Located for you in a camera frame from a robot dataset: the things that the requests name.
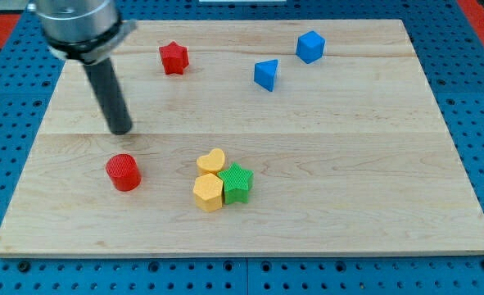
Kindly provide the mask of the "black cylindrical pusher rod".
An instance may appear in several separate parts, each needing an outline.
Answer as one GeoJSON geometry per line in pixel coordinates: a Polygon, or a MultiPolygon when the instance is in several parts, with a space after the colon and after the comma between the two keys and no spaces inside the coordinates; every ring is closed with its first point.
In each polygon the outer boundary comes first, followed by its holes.
{"type": "Polygon", "coordinates": [[[84,65],[84,71],[110,132],[115,135],[127,134],[133,122],[111,59],[90,66],[84,65]]]}

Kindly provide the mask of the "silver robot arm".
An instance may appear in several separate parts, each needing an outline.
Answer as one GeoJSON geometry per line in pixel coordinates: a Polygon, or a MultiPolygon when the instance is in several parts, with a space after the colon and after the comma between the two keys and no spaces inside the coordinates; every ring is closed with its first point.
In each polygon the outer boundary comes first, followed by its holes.
{"type": "Polygon", "coordinates": [[[110,132],[127,134],[133,122],[111,53],[137,21],[123,20],[114,0],[33,0],[27,9],[38,17],[50,53],[83,65],[110,132]]]}

